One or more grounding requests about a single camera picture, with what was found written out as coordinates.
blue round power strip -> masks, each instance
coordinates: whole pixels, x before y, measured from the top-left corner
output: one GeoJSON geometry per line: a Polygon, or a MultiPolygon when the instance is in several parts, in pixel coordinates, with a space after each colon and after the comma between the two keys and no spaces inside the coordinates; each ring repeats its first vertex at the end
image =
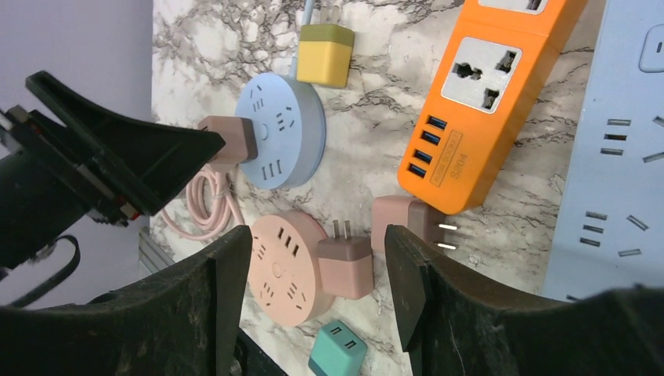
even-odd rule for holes
{"type": "Polygon", "coordinates": [[[263,190],[292,188],[309,180],[325,148],[325,114],[310,84],[274,73],[254,77],[244,87],[235,116],[251,119],[258,157],[240,164],[263,190]]]}

power switch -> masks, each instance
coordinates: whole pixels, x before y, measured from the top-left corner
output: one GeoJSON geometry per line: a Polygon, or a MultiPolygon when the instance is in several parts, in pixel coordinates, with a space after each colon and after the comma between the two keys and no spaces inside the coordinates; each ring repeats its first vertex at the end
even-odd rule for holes
{"type": "Polygon", "coordinates": [[[653,27],[646,35],[639,68],[645,73],[664,72],[664,24],[653,27]]]}

marble table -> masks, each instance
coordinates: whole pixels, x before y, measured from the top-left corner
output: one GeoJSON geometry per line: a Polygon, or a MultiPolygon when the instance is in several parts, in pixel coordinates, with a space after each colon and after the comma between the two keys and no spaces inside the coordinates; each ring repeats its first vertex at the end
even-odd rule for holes
{"type": "MultiPolygon", "coordinates": [[[[327,144],[316,174],[290,190],[258,190],[241,172],[234,192],[248,224],[262,215],[302,210],[330,228],[348,219],[370,231],[374,197],[405,194],[396,168],[463,0],[358,0],[341,4],[341,23],[356,32],[346,89],[317,87],[327,116],[327,144]]],[[[303,2],[155,0],[154,120],[193,127],[208,115],[233,114],[244,85],[265,71],[286,74],[303,2]]],[[[485,203],[452,218],[460,227],[446,251],[464,265],[523,291],[541,288],[572,141],[597,40],[604,1],[590,0],[546,88],[485,203]]],[[[167,207],[194,231],[182,197],[167,207]]],[[[160,216],[154,239],[175,261],[204,244],[184,240],[160,216]]],[[[319,327],[339,318],[364,338],[363,374],[410,374],[399,348],[383,255],[374,261],[377,288],[359,301],[338,298],[325,315],[300,327],[275,325],[245,292],[240,326],[288,373],[309,374],[319,327]]]]}

yellow cube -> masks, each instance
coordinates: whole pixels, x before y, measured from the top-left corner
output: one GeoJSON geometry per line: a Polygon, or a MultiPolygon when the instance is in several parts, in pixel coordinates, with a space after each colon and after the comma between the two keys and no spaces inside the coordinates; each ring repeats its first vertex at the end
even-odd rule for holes
{"type": "Polygon", "coordinates": [[[297,80],[344,88],[348,83],[355,33],[335,24],[305,25],[298,46],[297,80]]]}

gray wall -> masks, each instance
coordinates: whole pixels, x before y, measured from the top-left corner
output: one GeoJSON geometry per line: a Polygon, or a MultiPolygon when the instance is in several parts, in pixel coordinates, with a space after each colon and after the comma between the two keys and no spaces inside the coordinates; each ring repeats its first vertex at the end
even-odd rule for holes
{"type": "MultiPolygon", "coordinates": [[[[24,88],[24,80],[46,70],[104,107],[150,120],[152,2],[2,0],[0,14],[1,108],[20,104],[26,110],[45,111],[24,88]]],[[[5,154],[0,146],[0,157],[5,154]]],[[[81,243],[81,264],[68,280],[31,308],[84,303],[138,278],[135,226],[97,225],[84,217],[66,233],[81,243]]],[[[63,244],[45,261],[13,270],[0,282],[0,304],[50,277],[69,260],[72,251],[63,244]]]]}

